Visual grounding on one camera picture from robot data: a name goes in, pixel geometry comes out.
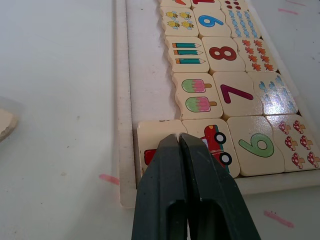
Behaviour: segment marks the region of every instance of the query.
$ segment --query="pink marker stain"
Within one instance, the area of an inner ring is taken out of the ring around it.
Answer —
[[[287,220],[279,217],[278,215],[274,214],[273,212],[269,212],[269,211],[264,210],[263,213],[264,213],[264,215],[265,215],[266,217],[269,217],[269,218],[271,218],[271,219],[274,219],[274,220],[278,221],[279,223],[287,226],[288,228],[292,228],[292,229],[293,229],[293,228],[295,227],[295,225],[294,225],[292,222],[287,221]]]
[[[99,178],[101,180],[104,180],[106,182],[109,182],[109,183],[112,183],[112,184],[115,184],[115,185],[119,185],[119,179],[114,177],[114,176],[110,176],[110,175],[107,175],[107,174],[100,174],[99,175]]]
[[[297,4],[297,5],[305,6],[305,7],[306,7],[306,5],[304,5],[304,4],[302,4],[302,3],[298,3],[298,2],[294,2],[294,1],[288,1],[288,0],[285,0],[285,1],[288,2],[288,3],[291,3],[291,4]]]
[[[299,15],[299,13],[297,13],[296,11],[290,11],[290,10],[286,10],[283,8],[278,8],[278,12],[285,12],[285,13],[289,13],[289,14]]]

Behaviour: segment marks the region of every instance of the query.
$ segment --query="popsicle illustration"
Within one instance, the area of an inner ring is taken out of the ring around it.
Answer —
[[[187,93],[205,93],[206,88],[211,88],[210,83],[204,83],[201,79],[186,79],[182,82],[182,88]]]
[[[215,101],[209,101],[205,96],[189,97],[185,101],[185,106],[191,112],[210,112],[212,106],[217,106]]]

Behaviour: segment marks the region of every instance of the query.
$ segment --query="colored pencil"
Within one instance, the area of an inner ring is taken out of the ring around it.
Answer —
[[[177,64],[203,64],[205,60],[199,58],[176,58]]]
[[[191,42],[185,42],[185,43],[177,42],[177,43],[172,43],[172,47],[174,47],[175,49],[178,49],[178,48],[196,49],[200,47],[200,45],[197,43],[191,43]]]
[[[173,50],[174,55],[200,55],[202,51],[198,50]]]

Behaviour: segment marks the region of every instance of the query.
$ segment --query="mushroom illustration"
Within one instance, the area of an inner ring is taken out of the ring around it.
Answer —
[[[292,155],[291,161],[297,166],[298,169],[302,169],[302,163],[305,163],[305,160],[296,152]]]
[[[290,136],[286,137],[286,139],[284,140],[284,143],[288,148],[291,149],[291,151],[295,151],[296,150],[295,146],[298,146],[297,141],[293,141],[292,137],[290,137]]]
[[[300,124],[298,120],[294,121],[293,128],[297,130],[300,134],[303,134],[304,133],[303,129],[306,129],[305,125]]]
[[[287,125],[285,121],[281,121],[278,127],[284,134],[289,134],[289,130],[291,130],[290,125]]]
[[[310,145],[313,145],[313,142],[311,140],[308,140],[305,135],[302,135],[302,137],[300,138],[300,143],[307,150],[310,150]]]
[[[315,154],[311,151],[308,154],[308,162],[312,164],[312,166],[314,166],[315,168],[319,167],[318,162],[320,162],[320,158],[315,156]]]

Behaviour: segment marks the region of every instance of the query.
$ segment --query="green number 6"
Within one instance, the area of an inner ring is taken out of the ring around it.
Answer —
[[[266,148],[262,149],[258,146],[258,142],[264,142],[266,144]],[[250,143],[240,139],[239,145],[243,147],[245,150],[249,151],[250,153],[257,155],[259,157],[268,158],[274,154],[275,148],[270,140],[270,138],[262,133],[256,133],[252,135]]]

